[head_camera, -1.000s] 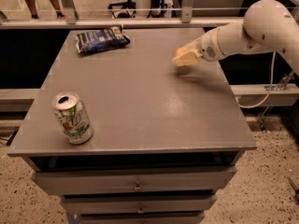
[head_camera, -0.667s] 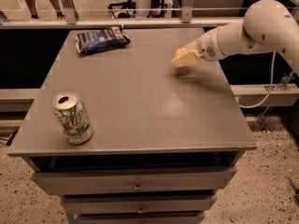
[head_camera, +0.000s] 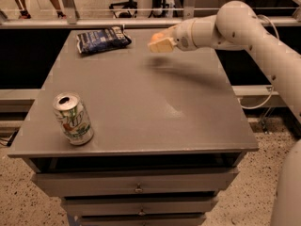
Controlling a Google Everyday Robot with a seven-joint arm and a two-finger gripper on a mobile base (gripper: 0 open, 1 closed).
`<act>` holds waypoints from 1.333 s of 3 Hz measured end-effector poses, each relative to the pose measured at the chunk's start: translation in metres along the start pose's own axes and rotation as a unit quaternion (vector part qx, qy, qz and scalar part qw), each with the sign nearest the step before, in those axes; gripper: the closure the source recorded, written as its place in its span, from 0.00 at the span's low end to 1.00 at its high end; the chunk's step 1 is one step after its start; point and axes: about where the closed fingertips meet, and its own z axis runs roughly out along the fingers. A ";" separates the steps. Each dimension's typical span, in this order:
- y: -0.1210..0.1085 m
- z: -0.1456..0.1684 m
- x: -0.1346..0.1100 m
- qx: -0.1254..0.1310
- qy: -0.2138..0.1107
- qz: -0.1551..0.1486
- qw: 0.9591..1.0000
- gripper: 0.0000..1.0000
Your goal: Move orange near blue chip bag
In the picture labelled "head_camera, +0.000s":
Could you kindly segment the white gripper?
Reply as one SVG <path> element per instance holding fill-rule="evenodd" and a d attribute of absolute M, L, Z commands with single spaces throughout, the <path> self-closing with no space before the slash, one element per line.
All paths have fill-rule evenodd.
<path fill-rule="evenodd" d="M 160 40 L 151 41 L 148 46 L 152 53 L 170 53 L 174 47 L 182 51 L 194 51 L 197 46 L 193 42 L 192 27 L 194 19 L 185 20 L 177 25 L 173 25 L 160 31 L 157 37 Z"/>

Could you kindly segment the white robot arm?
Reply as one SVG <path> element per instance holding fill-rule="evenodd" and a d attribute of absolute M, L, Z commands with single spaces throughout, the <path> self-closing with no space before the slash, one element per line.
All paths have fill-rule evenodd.
<path fill-rule="evenodd" d="M 301 55 L 268 33 L 249 5 L 230 1 L 213 16 L 185 20 L 154 34 L 149 43 L 154 53 L 201 47 L 247 51 L 301 121 Z M 301 140 L 282 164 L 271 226 L 301 226 Z"/>

